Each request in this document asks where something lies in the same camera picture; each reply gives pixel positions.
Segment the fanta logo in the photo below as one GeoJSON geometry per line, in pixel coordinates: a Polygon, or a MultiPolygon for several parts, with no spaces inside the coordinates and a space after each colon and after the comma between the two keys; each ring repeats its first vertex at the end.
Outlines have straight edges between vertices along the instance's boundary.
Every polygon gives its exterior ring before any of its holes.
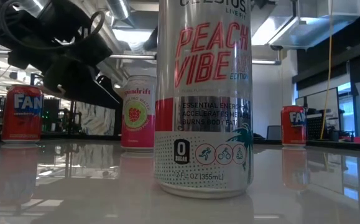
{"type": "Polygon", "coordinates": [[[41,115],[43,101],[42,97],[25,96],[24,94],[14,95],[14,115],[41,115]]]}
{"type": "Polygon", "coordinates": [[[305,113],[290,112],[289,116],[292,127],[305,125],[305,113]]]}
{"type": "Polygon", "coordinates": [[[148,88],[144,88],[144,89],[135,89],[135,90],[126,90],[124,92],[124,96],[127,96],[128,94],[146,94],[146,95],[150,95],[150,89],[148,88]]]}

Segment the pink can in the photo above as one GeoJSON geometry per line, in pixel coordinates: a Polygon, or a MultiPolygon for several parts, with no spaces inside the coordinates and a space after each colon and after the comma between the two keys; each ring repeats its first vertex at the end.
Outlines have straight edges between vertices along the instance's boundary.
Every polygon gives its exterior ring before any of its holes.
{"type": "Polygon", "coordinates": [[[124,89],[122,147],[128,151],[151,151],[155,135],[156,78],[136,75],[124,89]]]}

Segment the black cable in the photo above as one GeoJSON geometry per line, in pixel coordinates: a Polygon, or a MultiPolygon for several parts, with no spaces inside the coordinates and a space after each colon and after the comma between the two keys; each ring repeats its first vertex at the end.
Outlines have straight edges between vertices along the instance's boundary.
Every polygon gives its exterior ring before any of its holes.
{"type": "Polygon", "coordinates": [[[94,20],[97,18],[98,15],[101,16],[101,19],[99,20],[99,23],[97,25],[97,27],[94,29],[94,31],[92,33],[89,34],[89,36],[87,36],[86,38],[84,38],[83,40],[79,41],[79,42],[74,42],[72,44],[69,45],[64,45],[64,46],[59,46],[59,47],[35,47],[35,46],[31,46],[31,45],[27,45],[25,43],[23,43],[21,40],[17,39],[12,33],[11,31],[8,29],[7,26],[7,22],[6,22],[6,13],[7,13],[7,9],[9,7],[11,7],[13,4],[20,4],[19,2],[17,2],[17,0],[9,0],[7,2],[5,2],[2,5],[2,8],[0,10],[0,25],[1,28],[3,30],[3,32],[10,37],[13,41],[17,42],[19,45],[28,48],[28,49],[32,49],[32,50],[63,50],[63,49],[68,49],[68,48],[72,48],[75,47],[76,45],[88,40],[88,38],[91,38],[93,35],[97,35],[98,32],[102,29],[104,22],[105,22],[105,13],[103,11],[98,11],[95,12],[92,16],[91,16],[91,25],[90,25],[90,30],[93,26],[93,22],[94,20]]]}

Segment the silver can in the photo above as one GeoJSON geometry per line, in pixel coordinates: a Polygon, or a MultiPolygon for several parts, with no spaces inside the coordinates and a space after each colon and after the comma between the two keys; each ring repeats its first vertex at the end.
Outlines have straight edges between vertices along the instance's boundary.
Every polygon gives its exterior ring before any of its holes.
{"type": "Polygon", "coordinates": [[[131,76],[124,87],[122,147],[127,151],[152,151],[155,134],[156,78],[131,76]]]}
{"type": "Polygon", "coordinates": [[[161,0],[155,178],[225,198],[253,179],[250,0],[161,0]]]}

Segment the black chair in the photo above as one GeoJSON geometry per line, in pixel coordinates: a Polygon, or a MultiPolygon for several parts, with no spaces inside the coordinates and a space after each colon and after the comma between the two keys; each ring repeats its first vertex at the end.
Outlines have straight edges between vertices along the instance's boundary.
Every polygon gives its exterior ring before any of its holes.
{"type": "Polygon", "coordinates": [[[267,127],[267,140],[282,140],[282,128],[280,125],[267,127]]]}

